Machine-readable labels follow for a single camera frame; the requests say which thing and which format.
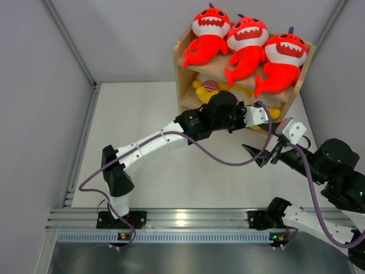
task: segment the white wall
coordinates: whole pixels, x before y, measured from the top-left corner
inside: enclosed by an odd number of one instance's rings
[[[52,0],[96,80],[173,80],[172,49],[209,1]],[[269,29],[315,41],[337,0],[216,0],[232,20],[261,18]]]
[[[31,273],[90,97],[39,0],[0,8],[0,273]]]
[[[310,66],[301,91],[320,143],[347,142],[365,174],[365,1],[351,0]]]

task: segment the red shark plush toy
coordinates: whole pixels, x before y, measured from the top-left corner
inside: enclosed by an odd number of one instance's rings
[[[183,68],[189,65],[204,65],[209,63],[221,50],[228,53],[224,37],[230,29],[228,15],[210,3],[209,8],[200,12],[192,23],[192,29],[197,39],[193,40],[185,50]]]
[[[265,23],[261,20],[244,17],[240,19],[229,31],[227,45],[234,52],[229,60],[231,66],[236,69],[224,69],[228,84],[233,87],[235,80],[243,80],[250,77],[258,65],[265,61],[263,45],[269,39],[269,32]]]
[[[265,44],[267,63],[263,66],[263,73],[269,76],[265,80],[256,76],[256,98],[261,92],[276,94],[297,82],[308,48],[293,31],[291,27],[288,33],[276,35]]]

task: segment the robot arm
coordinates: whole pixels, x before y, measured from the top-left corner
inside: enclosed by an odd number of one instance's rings
[[[318,209],[317,216],[305,212],[286,200],[274,198],[266,211],[253,211],[249,214],[250,228],[262,230],[288,226],[300,229],[331,244],[348,256],[350,261],[359,268],[365,269],[365,242],[363,235],[360,237],[365,229],[365,200],[363,199],[365,176],[354,171],[359,155],[338,139],[325,141],[315,153],[296,146],[292,141],[297,142],[298,137],[300,138],[304,133],[301,127],[293,118],[276,124],[274,128],[276,128],[275,135],[278,137],[277,145],[271,152],[265,151],[261,154],[256,163],[263,167],[269,160],[273,164],[280,160],[306,176],[309,179],[314,206]],[[293,149],[282,152],[286,146]],[[252,156],[257,154],[257,149],[246,145],[243,147]],[[323,220],[315,196],[313,180],[316,184],[327,183],[321,194],[347,215],[357,229]]]
[[[190,141],[207,139],[213,131],[228,130],[230,133],[245,127],[265,123],[268,120],[263,107],[237,104],[237,98],[226,91],[214,95],[208,104],[199,109],[184,111],[160,131],[138,142],[114,149],[103,149],[102,166],[121,158],[103,171],[109,188],[110,204],[120,215],[129,212],[128,195],[133,190],[132,174],[146,162],[174,149],[190,145]]]
[[[185,136],[199,141],[210,137],[213,131],[228,130],[231,133],[253,125],[260,125],[261,128],[268,130],[267,124],[264,124],[267,120],[264,108],[244,106],[243,102],[237,104],[233,94],[220,91],[208,104],[196,110],[184,111],[166,127],[149,137],[117,149],[107,146],[103,150],[103,166],[120,158],[103,171],[104,180],[109,188],[110,204],[120,216],[125,216],[129,212],[128,194],[134,188],[131,180],[133,172],[144,163],[166,152],[190,145]],[[250,146],[243,145],[243,147],[255,157],[260,167],[269,161],[276,164],[280,160],[304,176],[311,175],[316,184],[327,183],[322,195],[349,216],[356,227],[363,231],[365,176],[354,171],[359,155],[338,139],[324,142],[315,153],[301,146],[297,148],[304,152],[302,155],[294,149],[283,152],[285,147],[296,147],[305,131],[302,123],[292,118],[285,119],[274,126],[274,135],[278,137],[278,143],[271,152],[262,153]],[[305,165],[303,158],[308,160],[308,166]],[[361,240],[363,238],[357,240],[360,235],[359,230],[329,221],[321,223],[319,216],[311,215],[281,198],[275,198],[265,211],[249,212],[249,223],[250,228],[257,230],[293,227],[337,248],[341,245],[340,251],[349,256],[355,265],[365,269],[365,241]],[[328,232],[322,229],[323,224]]]

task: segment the white floor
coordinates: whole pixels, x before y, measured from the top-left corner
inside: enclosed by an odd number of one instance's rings
[[[78,185],[100,168],[102,149],[111,144],[121,147],[161,129],[177,112],[174,82],[103,84],[84,153]],[[307,128],[315,151],[300,96],[288,116]],[[273,138],[269,147],[275,145]],[[249,130],[215,132],[200,142],[216,156],[230,162],[250,158],[242,143],[260,148],[264,137]],[[307,180],[283,163],[264,168],[252,163],[244,167],[227,167],[208,158],[195,146],[181,148],[139,169],[132,180],[131,208],[258,208],[267,207],[274,197],[282,197],[297,206],[313,207]],[[102,174],[87,187],[107,192]],[[320,195],[321,207],[333,207]],[[76,190],[72,207],[95,208],[103,197]]]

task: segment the striped toy ball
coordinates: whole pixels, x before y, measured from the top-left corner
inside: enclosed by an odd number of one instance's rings
[[[213,80],[205,81],[202,86],[205,87],[209,92],[212,92],[213,90],[219,90],[218,83]]]

